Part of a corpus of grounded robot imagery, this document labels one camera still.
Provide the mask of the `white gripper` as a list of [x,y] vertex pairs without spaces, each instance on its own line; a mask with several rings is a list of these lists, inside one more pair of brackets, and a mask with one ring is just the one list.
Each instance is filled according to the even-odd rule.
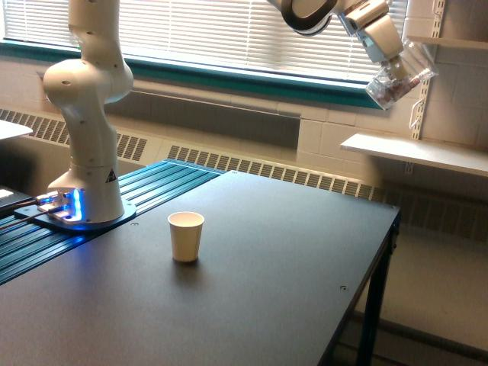
[[357,37],[373,63],[389,61],[392,80],[409,76],[398,56],[403,44],[397,28],[389,16],[388,7],[350,7],[345,10],[345,29],[348,35]]

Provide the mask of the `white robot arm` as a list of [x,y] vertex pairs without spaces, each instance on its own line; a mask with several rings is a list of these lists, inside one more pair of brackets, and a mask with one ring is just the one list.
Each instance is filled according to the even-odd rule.
[[[404,43],[385,1],[276,1],[284,22],[299,34],[313,36],[337,16],[347,34],[362,43],[389,80],[407,77]],[[52,196],[40,205],[57,220],[75,226],[121,218],[125,209],[117,179],[117,134],[104,107],[124,98],[133,87],[119,39],[117,1],[71,1],[69,30],[81,56],[51,66],[43,87],[69,131],[69,170],[54,180]]]

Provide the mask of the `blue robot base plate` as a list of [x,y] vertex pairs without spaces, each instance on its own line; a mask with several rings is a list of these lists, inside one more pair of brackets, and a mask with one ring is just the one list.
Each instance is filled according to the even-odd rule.
[[67,233],[98,233],[111,230],[117,226],[132,220],[136,216],[136,205],[128,200],[123,200],[124,213],[115,220],[103,223],[64,223],[47,215],[35,217],[33,223],[55,231]]

